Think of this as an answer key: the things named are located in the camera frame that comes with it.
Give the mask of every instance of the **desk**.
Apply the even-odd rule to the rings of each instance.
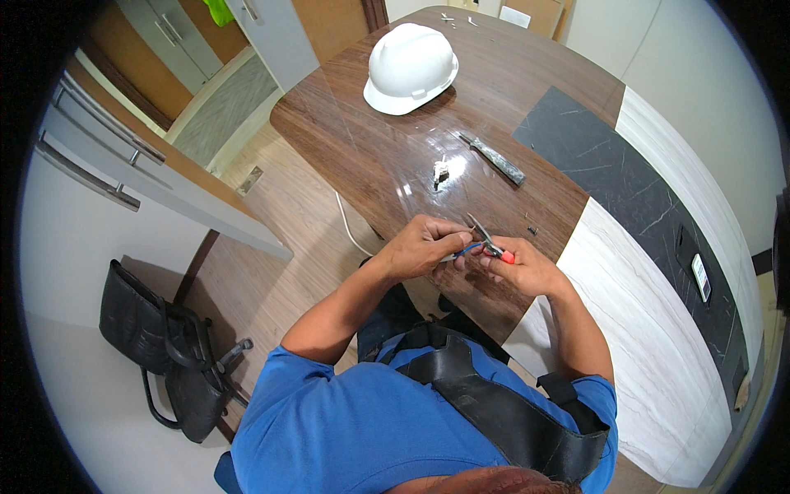
[[[441,21],[441,12],[457,19],[456,28]],[[635,101],[623,103],[629,93],[622,82],[518,26],[483,15],[474,16],[475,26],[465,17],[460,9],[429,7],[393,23],[439,30],[458,57],[455,82],[417,110],[385,115],[363,98],[368,57],[388,26],[297,84],[273,109],[272,125],[385,239],[417,213],[463,223],[470,211],[492,234],[524,236],[557,262],[612,351],[621,451],[657,480],[697,487],[732,430],[728,407],[734,384],[727,383],[732,381],[727,373],[737,375],[727,364],[729,351],[716,361],[709,342],[718,348],[715,338],[724,333],[719,326],[729,324],[726,341],[743,341],[729,360],[741,356],[739,369],[751,372],[756,353],[752,359],[747,346],[756,334],[762,337],[762,328],[753,324],[753,304],[732,302],[746,292],[737,276],[743,252],[723,252],[720,247],[728,242],[712,232],[732,211],[713,182],[706,188],[708,199],[723,203],[723,213],[704,217],[699,212],[704,207],[684,192],[682,180],[666,172],[675,166],[694,169],[700,180],[709,177],[693,151],[689,155],[683,148],[685,154],[669,166],[666,145],[645,144],[645,129],[652,129],[648,121],[668,126],[652,108],[649,116],[621,126],[621,107],[632,108]],[[552,120],[557,116],[568,119],[557,123]],[[549,123],[558,127],[549,135],[536,132],[533,117],[545,123],[540,130]],[[526,182],[513,186],[458,138],[460,131],[497,149],[525,173]],[[682,141],[666,135],[672,145]],[[600,142],[590,141],[598,137]],[[434,163],[443,157],[450,163],[450,179],[434,190]],[[598,163],[588,165],[589,159]],[[638,164],[644,164],[639,173]],[[590,172],[605,183],[580,178]],[[657,188],[645,194],[642,181]],[[626,198],[633,203],[620,209],[634,212],[633,221],[618,209],[625,195],[633,195]],[[668,204],[648,196],[661,196]],[[715,272],[714,290],[723,297],[704,315],[695,309],[694,287],[674,275],[671,247],[663,258],[645,249],[655,244],[650,234],[671,235],[678,222],[694,226]],[[530,226],[538,228],[537,236],[528,232]],[[735,234],[743,238],[739,228]],[[540,375],[553,369],[553,327],[544,297],[533,300],[494,284],[474,263],[467,273],[446,270],[436,285],[528,371]]]

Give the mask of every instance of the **white cabinet door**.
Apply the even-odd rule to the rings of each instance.
[[[64,164],[65,161],[65,165],[77,173],[79,168],[94,167],[102,174],[95,178],[105,184],[123,184],[191,220],[279,258],[293,256],[260,221],[168,167],[164,160],[158,159],[156,151],[151,153],[145,150],[145,143],[135,142],[136,136],[129,138],[124,134],[130,131],[98,107],[70,76],[64,76],[61,84],[68,89],[63,94],[56,92],[41,126],[43,144],[36,148],[50,162],[59,160]],[[134,149],[142,149],[142,152],[136,153]],[[91,186],[85,179],[81,182]],[[91,188],[119,202],[112,197],[111,190],[103,192],[95,183]]]
[[[227,4],[284,92],[318,68],[291,0],[227,0]]]

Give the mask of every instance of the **white hard hat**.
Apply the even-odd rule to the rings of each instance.
[[[439,31],[402,24],[373,47],[363,95],[382,113],[404,115],[453,83],[458,58]]]

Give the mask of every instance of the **black office chair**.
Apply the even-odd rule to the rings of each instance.
[[[238,342],[214,360],[209,343],[210,319],[166,302],[112,260],[104,284],[99,329],[111,345],[140,366],[153,417],[165,427],[181,430],[201,443],[227,413],[233,398],[247,401],[226,380],[225,372],[252,340]],[[148,373],[164,376],[175,420],[164,417],[153,404]]]

